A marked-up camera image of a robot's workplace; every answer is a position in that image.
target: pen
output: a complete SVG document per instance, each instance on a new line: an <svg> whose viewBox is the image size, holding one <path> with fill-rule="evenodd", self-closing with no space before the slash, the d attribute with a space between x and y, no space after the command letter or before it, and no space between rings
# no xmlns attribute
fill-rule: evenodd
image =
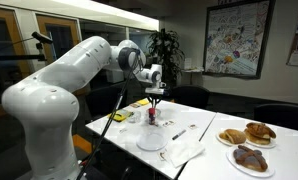
<svg viewBox="0 0 298 180"><path fill-rule="evenodd" d="M181 136L183 133L185 133L186 132L186 130L184 129L184 130L182 130L180 133L178 133L177 135L175 135L173 138L172 138L172 140L175 140L175 139L177 139L179 136Z"/></svg>

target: red object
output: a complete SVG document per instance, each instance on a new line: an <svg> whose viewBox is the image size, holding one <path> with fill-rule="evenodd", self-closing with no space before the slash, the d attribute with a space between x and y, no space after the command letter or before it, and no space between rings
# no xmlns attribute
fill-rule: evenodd
<svg viewBox="0 0 298 180"><path fill-rule="evenodd" d="M156 109L155 108L149 108L149 114L155 114Z"/></svg>

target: pastry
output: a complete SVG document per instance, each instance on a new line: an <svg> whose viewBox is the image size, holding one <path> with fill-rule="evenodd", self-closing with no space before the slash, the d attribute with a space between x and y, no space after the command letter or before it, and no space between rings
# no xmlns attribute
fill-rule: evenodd
<svg viewBox="0 0 298 180"><path fill-rule="evenodd" d="M264 172L268 169L266 160L259 150L253 151L246 146L239 145L238 149L234 150L233 156L236 163L244 166L245 168L259 172Z"/></svg>
<svg viewBox="0 0 298 180"><path fill-rule="evenodd" d="M246 135L235 129L226 129L223 133L220 133L219 137L232 144L241 144L246 141Z"/></svg>
<svg viewBox="0 0 298 180"><path fill-rule="evenodd" d="M270 139L265 139L265 138L259 138L257 136L253 136L252 134L249 133L248 129L245 129L245 134L246 137L249 141L256 143L256 144L261 144L261 145L268 145L270 144Z"/></svg>
<svg viewBox="0 0 298 180"><path fill-rule="evenodd" d="M276 138L275 132L273 132L266 124L264 123L248 123L247 128L250 134L253 136L270 139Z"/></svg>

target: paper napkin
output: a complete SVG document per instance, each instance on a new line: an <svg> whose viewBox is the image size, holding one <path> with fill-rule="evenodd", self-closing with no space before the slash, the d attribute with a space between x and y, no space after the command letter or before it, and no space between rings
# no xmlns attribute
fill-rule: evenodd
<svg viewBox="0 0 298 180"><path fill-rule="evenodd" d="M168 159L176 168L205 150L199 141L170 141L166 147Z"/></svg>

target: black cable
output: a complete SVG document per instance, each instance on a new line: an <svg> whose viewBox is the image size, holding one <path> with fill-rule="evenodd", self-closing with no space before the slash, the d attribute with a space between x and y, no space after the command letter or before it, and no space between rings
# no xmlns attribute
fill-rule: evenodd
<svg viewBox="0 0 298 180"><path fill-rule="evenodd" d="M18 44L18 43L21 43L21 42L28 41L28 40L30 40L30 39L34 39L34 38L29 38L29 39L25 39L25 40L17 41L17 42L12 43L12 44L10 44L10 45L8 45L8 46L4 46L4 47L0 48L0 51L1 51L1 50L4 50L4 49L6 49L6 48L8 48L8 47L10 47L10 46L13 46L13 45L15 45L15 44Z"/></svg>
<svg viewBox="0 0 298 180"><path fill-rule="evenodd" d="M125 90L127 89L127 86L128 86L129 81L131 79L131 75L133 74L133 70L135 69L135 67L137 67L137 65L138 65L138 62L136 60L136 61L134 61L133 65L132 65L132 67L131 67L131 69L129 71L128 78L127 78L127 80L126 80L126 82L125 82L125 84L124 84L124 86L123 86L123 88L122 88L122 90L121 90L121 92L119 94L119 98L118 98L118 101L116 102L115 108L113 109L113 111L112 111L112 113L111 113L111 115L109 117L109 120L108 120L108 122L107 122L104 130L102 131L102 134L101 134L100 138L97 141L96 147L92 151L91 155L89 156L86 165L82 167L82 169L81 169L81 171L80 171L80 173L79 173L79 175L77 177L77 180L80 180L81 179L81 177L85 173L86 169L90 166L90 163L91 163L92 158L96 155L96 152L99 149L99 146L101 145L101 142L103 141L103 139L104 139L104 137L105 137L105 135L106 135L106 133L107 133L107 131L109 129L109 126L110 126L110 124L111 124L111 122L113 120L113 117L116 115L116 111L118 110L119 105L120 105L120 103L122 101L122 98L124 96Z"/></svg>

